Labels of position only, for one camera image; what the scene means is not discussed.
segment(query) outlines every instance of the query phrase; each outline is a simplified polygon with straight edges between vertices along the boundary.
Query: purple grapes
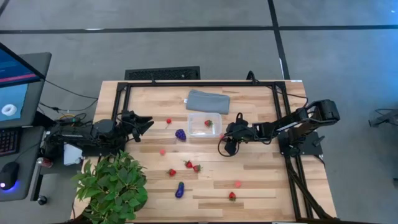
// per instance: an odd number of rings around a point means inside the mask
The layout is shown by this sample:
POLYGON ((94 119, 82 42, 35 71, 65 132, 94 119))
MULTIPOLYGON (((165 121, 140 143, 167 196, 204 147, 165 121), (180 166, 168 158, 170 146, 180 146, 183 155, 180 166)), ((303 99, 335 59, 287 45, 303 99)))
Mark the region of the purple grapes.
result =
POLYGON ((184 130, 182 130, 182 129, 178 129, 176 132, 175 132, 175 137, 177 137, 179 140, 181 140, 181 141, 185 141, 185 140, 187 140, 187 136, 185 135, 185 132, 184 132, 184 130))

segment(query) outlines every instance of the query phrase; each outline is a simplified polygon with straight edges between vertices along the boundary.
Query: monitor screen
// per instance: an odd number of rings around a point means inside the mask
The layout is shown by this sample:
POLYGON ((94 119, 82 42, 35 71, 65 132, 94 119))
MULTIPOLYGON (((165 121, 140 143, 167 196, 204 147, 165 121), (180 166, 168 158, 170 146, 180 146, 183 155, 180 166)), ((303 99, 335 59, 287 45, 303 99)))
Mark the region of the monitor screen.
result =
POLYGON ((0 48, 0 87, 37 82, 40 75, 9 49, 0 48))

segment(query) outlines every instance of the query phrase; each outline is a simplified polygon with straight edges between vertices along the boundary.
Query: black keyboard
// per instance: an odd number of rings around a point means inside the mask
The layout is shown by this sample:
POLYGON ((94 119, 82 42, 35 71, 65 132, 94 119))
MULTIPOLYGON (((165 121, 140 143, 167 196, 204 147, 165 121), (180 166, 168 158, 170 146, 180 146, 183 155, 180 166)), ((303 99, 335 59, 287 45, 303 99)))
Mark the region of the black keyboard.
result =
POLYGON ((199 80, 200 68, 175 67, 175 68, 150 68, 126 70, 125 80, 199 80))
POLYGON ((0 130, 0 156, 18 153, 21 128, 0 130))

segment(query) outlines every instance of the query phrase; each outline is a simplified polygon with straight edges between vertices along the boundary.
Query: green leaves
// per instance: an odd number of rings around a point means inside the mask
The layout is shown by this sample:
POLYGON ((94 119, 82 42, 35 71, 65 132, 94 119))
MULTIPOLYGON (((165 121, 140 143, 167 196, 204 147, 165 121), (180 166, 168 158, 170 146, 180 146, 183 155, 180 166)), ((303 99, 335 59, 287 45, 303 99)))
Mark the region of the green leaves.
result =
POLYGON ((77 173, 76 175, 74 175, 72 178, 71 178, 71 180, 81 180, 81 179, 84 179, 86 177, 86 175, 85 174, 82 174, 80 171, 79 171, 79 173, 77 173))
POLYGON ((105 196, 105 200, 113 200, 116 197, 116 192, 111 192, 105 196))
POLYGON ((124 183, 127 182, 127 170, 124 167, 119 170, 118 175, 124 183))
POLYGON ((92 197, 92 196, 94 196, 94 195, 96 195, 96 194, 99 194, 99 193, 101 193, 101 192, 102 192, 102 190, 97 190, 97 189, 92 189, 92 188, 90 188, 90 189, 87 190, 87 193, 86 193, 86 195, 85 195, 85 198, 92 197))
POLYGON ((139 205, 139 201, 137 201, 137 199, 133 198, 129 201, 129 206, 134 208, 135 206, 139 205))
POLYGON ((114 160, 102 159, 93 170, 91 161, 72 179, 78 180, 77 197, 91 198, 90 210, 84 215, 94 224, 119 224, 136 218, 134 212, 148 199, 143 167, 127 152, 114 160))
POLYGON ((91 174, 91 161, 88 160, 85 164, 84 171, 86 174, 91 174))

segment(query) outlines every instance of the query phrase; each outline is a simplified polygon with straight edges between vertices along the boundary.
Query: computer mouse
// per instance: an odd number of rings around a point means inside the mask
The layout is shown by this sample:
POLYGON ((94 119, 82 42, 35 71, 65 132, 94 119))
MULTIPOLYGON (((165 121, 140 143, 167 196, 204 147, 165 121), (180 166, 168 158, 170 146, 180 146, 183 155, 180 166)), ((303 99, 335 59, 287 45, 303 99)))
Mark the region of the computer mouse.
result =
POLYGON ((8 190, 15 185, 18 178, 19 164, 9 162, 0 171, 0 189, 8 190))

